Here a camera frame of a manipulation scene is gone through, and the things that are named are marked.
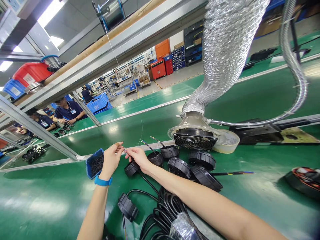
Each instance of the green workbench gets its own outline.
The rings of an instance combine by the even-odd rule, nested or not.
[[[302,65],[309,81],[309,94],[304,106],[292,117],[319,113],[320,59]],[[249,74],[248,71],[254,71],[254,68],[243,74]],[[185,80],[108,110],[106,114],[98,115],[98,119],[105,122],[189,95],[202,80],[203,75]],[[288,69],[238,83],[208,105],[206,117],[233,122],[272,118],[293,103],[295,89],[292,86],[294,80]],[[175,115],[181,112],[183,104],[178,102],[60,139],[81,155],[92,154],[99,148],[106,149],[117,141],[124,141],[125,147],[139,145],[141,138],[148,143],[155,142],[150,135],[166,141],[169,140],[168,129],[180,122]],[[74,129],[88,126],[92,123],[85,119],[77,122]],[[320,138],[318,125],[303,129]],[[212,155],[217,161],[216,172],[256,172],[254,175],[217,177],[224,186],[222,195],[258,215],[290,239],[311,236],[317,227],[315,219],[320,213],[320,206],[289,187],[282,177],[297,166],[319,167],[319,146],[238,146],[233,154],[212,152]],[[63,158],[66,157],[50,147],[34,164]],[[186,160],[187,153],[183,152],[181,158]],[[126,164],[122,157],[113,176],[106,207],[106,225],[119,239],[123,239],[121,214],[117,207],[121,193],[137,188],[153,194],[139,175],[130,179],[125,175],[123,169]],[[23,165],[26,164],[18,159],[6,167]],[[0,239],[75,239],[93,189],[93,182],[86,176],[84,161],[0,173]],[[132,194],[130,198],[140,213],[133,223],[126,221],[128,239],[138,239],[142,223],[155,203],[142,195]],[[208,237],[219,239],[217,235]]]

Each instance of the blue wristband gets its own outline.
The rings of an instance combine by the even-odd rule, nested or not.
[[[110,186],[111,183],[112,183],[112,177],[110,178],[109,181],[105,181],[105,180],[100,179],[99,175],[97,175],[96,178],[94,179],[94,184],[97,184],[102,187]]]

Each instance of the ceiling light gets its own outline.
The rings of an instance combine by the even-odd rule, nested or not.
[[[63,39],[57,38],[57,37],[53,37],[53,36],[51,36],[50,39],[51,39],[53,45],[55,45],[56,47],[59,47],[60,44],[64,42]]]
[[[13,51],[14,51],[14,52],[23,52],[23,51],[21,50],[21,48],[18,47],[18,46],[16,46],[16,47],[13,49]],[[12,63],[13,63],[13,62],[11,62],[11,61],[4,61],[4,62],[2,62],[1,65],[0,65],[0,72],[5,72],[5,71],[11,66]]]
[[[38,23],[41,27],[45,27],[51,19],[59,12],[66,1],[53,0],[43,14],[39,17]]]

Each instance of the cooling fan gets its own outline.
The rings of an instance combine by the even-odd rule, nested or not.
[[[181,123],[168,131],[168,136],[181,147],[211,151],[226,139],[222,132],[209,127],[199,112],[187,112]]]

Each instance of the silver flexible duct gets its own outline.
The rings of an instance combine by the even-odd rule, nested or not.
[[[204,81],[182,108],[200,112],[238,80],[269,0],[210,0],[203,31]]]
[[[304,76],[304,73],[295,57],[295,55],[291,52],[291,46],[290,46],[290,39],[289,39],[289,27],[290,27],[290,20],[292,18],[292,15],[294,13],[296,0],[287,0],[284,5],[284,11],[282,16],[282,24],[280,27],[280,46],[282,49],[283,57],[295,79],[297,89],[297,96],[294,104],[292,107],[281,114],[280,116],[277,116],[275,118],[256,122],[256,123],[230,123],[230,122],[222,122],[222,121],[215,121],[215,120],[208,120],[208,123],[210,124],[218,124],[218,125],[225,125],[225,126],[239,126],[239,127],[251,127],[251,126],[259,126],[259,125],[265,125],[270,124],[276,121],[279,121],[283,118],[286,118],[292,114],[294,114],[304,103],[306,97],[307,97],[307,80]]]

